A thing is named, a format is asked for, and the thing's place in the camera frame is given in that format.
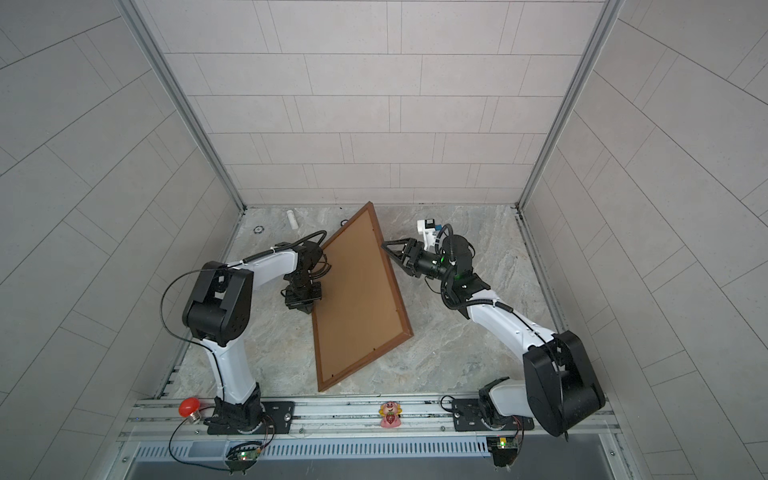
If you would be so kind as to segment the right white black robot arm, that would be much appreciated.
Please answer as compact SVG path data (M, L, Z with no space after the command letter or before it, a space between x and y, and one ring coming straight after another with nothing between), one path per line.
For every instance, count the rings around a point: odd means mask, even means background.
M521 382L497 379L478 392L478 415L491 430L531 418L559 437L601 410L606 397L578 335L547 329L503 302L474 271L475 249L466 238L438 236L429 250L415 238L385 241L381 248L411 277L440 282L443 305L488 330L522 363Z

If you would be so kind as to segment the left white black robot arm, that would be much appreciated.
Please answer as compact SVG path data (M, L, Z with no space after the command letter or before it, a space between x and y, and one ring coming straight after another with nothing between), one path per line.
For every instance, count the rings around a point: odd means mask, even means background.
M250 321L253 291L281 277L288 282L282 291L286 307L310 314L322 298L319 279L330 269L320 243L307 236L233 263L208 262L200 270L182 321L206 350L214 370L215 426L251 433L265 421L260 387L241 340Z

